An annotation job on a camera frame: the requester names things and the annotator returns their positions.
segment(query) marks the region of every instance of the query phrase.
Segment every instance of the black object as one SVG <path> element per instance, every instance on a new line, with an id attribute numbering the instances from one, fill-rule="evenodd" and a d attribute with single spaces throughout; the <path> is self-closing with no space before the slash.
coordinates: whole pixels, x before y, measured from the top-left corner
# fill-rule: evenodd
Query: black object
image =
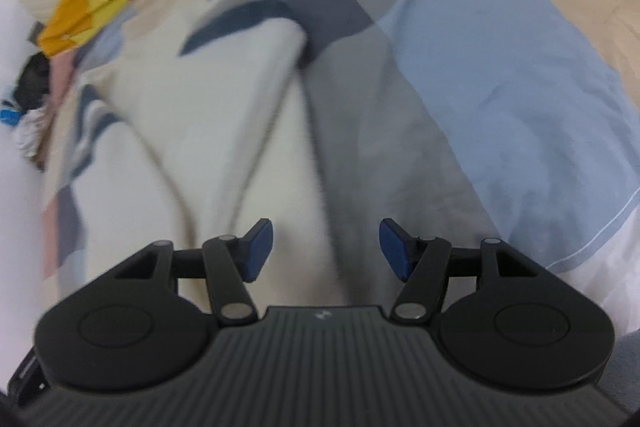
<path id="1" fill-rule="evenodd" d="M 29 32 L 29 36 L 27 37 L 27 40 L 34 46 L 37 46 L 38 35 L 40 35 L 40 33 L 44 28 L 45 28 L 44 24 L 42 24 L 40 21 L 34 22 L 33 26 L 31 27 L 31 31 Z"/>
<path id="2" fill-rule="evenodd" d="M 272 241 L 265 219 L 201 250 L 157 241 L 60 302 L 10 382 L 17 418 L 33 427 L 614 427 L 628 417 L 593 385 L 613 346 L 607 315 L 500 240 L 457 249 L 385 219 L 383 253 L 406 280 L 389 318 L 378 307 L 271 307 L 258 320 L 243 282 Z M 465 275 L 478 290 L 442 312 L 449 277 Z M 207 280 L 212 314 L 176 295 L 184 277 Z"/>
<path id="3" fill-rule="evenodd" d="M 442 307 L 448 277 L 477 277 L 476 292 L 433 325 L 461 369 L 529 392 L 593 382 L 602 375 L 615 341 L 607 314 L 503 241 L 485 239 L 479 250 L 452 248 L 443 239 L 409 237 L 390 219 L 381 223 L 380 235 L 390 264 L 399 270 L 403 259 L 415 264 L 393 318 L 402 320 L 396 312 L 401 303 L 419 303 L 426 312 L 416 322 L 426 323 Z"/>
<path id="4" fill-rule="evenodd" d="M 44 97 L 49 94 L 49 59 L 36 53 L 27 60 L 18 77 L 14 99 L 20 105 L 22 114 L 44 105 Z"/>
<path id="5" fill-rule="evenodd" d="M 622 427 L 640 427 L 640 409 L 630 416 Z"/>
<path id="6" fill-rule="evenodd" d="M 0 427 L 26 427 L 12 409 L 11 401 L 0 391 Z"/>

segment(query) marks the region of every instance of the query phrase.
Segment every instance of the bed sheet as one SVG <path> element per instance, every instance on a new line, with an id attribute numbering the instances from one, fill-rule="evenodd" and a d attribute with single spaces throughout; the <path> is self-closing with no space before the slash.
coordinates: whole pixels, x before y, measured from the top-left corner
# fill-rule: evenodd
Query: bed sheet
<path id="1" fill-rule="evenodd" d="M 328 232 L 319 234 L 325 246 L 313 260 L 323 267 L 322 277 L 333 274 L 327 291 L 309 301 L 335 296 L 338 284 L 349 303 L 392 301 L 398 282 L 377 244 L 380 220 L 392 217 L 414 235 L 438 235 L 459 247 L 501 237 L 603 306 L 619 335 L 640 327 L 640 0 L 265 1 L 133 0 L 122 17 L 128 20 L 106 28 L 81 61 L 90 64 L 102 48 L 114 49 L 106 58 L 113 60 L 94 60 L 99 67 L 77 75 L 72 92 L 78 99 L 82 86 L 95 86 L 105 111 L 147 148 L 148 164 L 185 209 L 186 243 L 236 231 L 248 201 L 255 204 L 246 188 L 259 179 L 261 151 L 276 136 L 271 123 L 280 114 L 277 100 L 299 85 L 304 97 L 292 103 L 308 119 L 308 136 L 299 135 L 295 146 L 283 140 L 303 156 L 314 152 L 301 172 L 312 181 L 306 187 L 321 202 L 314 203 L 314 215 L 326 215 Z M 289 39 L 268 47 L 270 39 L 257 37 L 268 26 L 287 24 L 297 25 L 306 39 L 295 52 Z M 202 60 L 197 74 L 181 75 L 178 62 L 173 70 L 158 66 L 185 50 Z M 135 68 L 128 65 L 132 60 Z M 258 63 L 271 69 L 258 67 L 257 90 L 242 92 L 238 79 Z M 279 80 L 265 71 L 278 71 Z M 208 82 L 244 115 L 235 124 L 202 126 L 200 101 L 215 98 Z M 276 84 L 278 94 L 256 98 Z M 198 109 L 184 111 L 189 101 Z M 257 127 L 248 124 L 255 123 L 250 116 L 256 108 Z M 68 136 L 62 122 L 76 113 L 85 118 L 72 102 L 61 110 L 60 136 Z M 172 119 L 180 121 L 180 132 L 166 123 Z M 210 142 L 189 138 L 191 126 L 210 133 Z M 251 129 L 243 135 L 251 140 L 225 142 L 227 167 L 242 164 L 241 176 L 223 182 L 225 190 L 214 194 L 210 189 L 222 178 L 214 182 L 215 176 L 175 160 L 183 155 L 210 168 L 219 158 L 207 147 L 240 128 Z M 96 147 L 100 136 L 91 138 Z M 48 284 L 58 292 L 96 275 L 81 267 L 96 257 L 86 241 L 61 248 L 65 230 L 81 231 L 76 239 L 92 233 L 90 219 L 78 210 L 84 203 L 60 211 L 66 183 L 60 180 L 69 180 L 60 158 L 72 155 L 78 142 L 59 140 L 49 168 L 57 181 L 49 183 L 46 198 L 56 231 L 47 254 Z M 126 172 L 113 167 L 85 186 L 109 186 Z M 278 172 L 285 184 L 284 163 L 263 180 L 277 180 Z M 74 198 L 91 200 L 79 196 L 73 183 L 65 186 Z M 59 205 L 57 214 L 52 204 Z M 287 204 L 274 194 L 264 209 Z M 309 227 L 296 232 L 292 216 L 286 229 L 304 244 Z M 284 241 L 276 251 L 292 251 L 289 246 Z M 113 264 L 131 251 L 100 262 Z M 322 284 L 312 272 L 296 280 L 289 300 L 305 294 L 305 282 L 309 288 Z"/>

